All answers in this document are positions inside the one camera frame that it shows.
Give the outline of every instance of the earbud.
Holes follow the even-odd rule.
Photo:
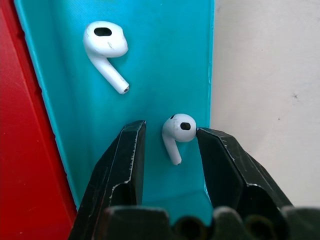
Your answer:
[[[123,56],[128,51],[122,28],[108,21],[92,22],[84,31],[83,44],[96,69],[118,93],[125,94],[129,90],[129,84],[107,60]]]
[[[173,115],[163,124],[163,142],[174,165],[178,165],[182,161],[176,141],[190,142],[195,138],[196,131],[196,121],[183,113]]]

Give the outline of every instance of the white earbud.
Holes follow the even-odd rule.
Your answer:
[[[83,44],[96,69],[118,93],[125,94],[129,90],[129,84],[107,60],[123,56],[128,51],[122,28],[108,21],[92,22],[84,31]]]
[[[163,124],[163,142],[174,165],[178,165],[182,161],[176,141],[190,142],[195,138],[196,131],[196,121],[183,113],[173,115]]]

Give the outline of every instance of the white wall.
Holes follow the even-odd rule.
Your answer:
[[[320,0],[216,0],[211,127],[320,206]]]

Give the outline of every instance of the red surface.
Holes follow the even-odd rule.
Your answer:
[[[0,239],[67,239],[76,208],[12,1],[0,37]]]

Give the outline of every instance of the wireless earbud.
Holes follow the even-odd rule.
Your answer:
[[[107,60],[123,56],[128,51],[122,28],[108,21],[92,22],[84,31],[83,44],[96,69],[118,93],[125,94],[129,90],[129,84]]]
[[[196,131],[196,121],[191,116],[183,113],[173,115],[163,124],[163,142],[174,165],[178,165],[182,161],[176,141],[182,143],[190,142],[195,138]]]

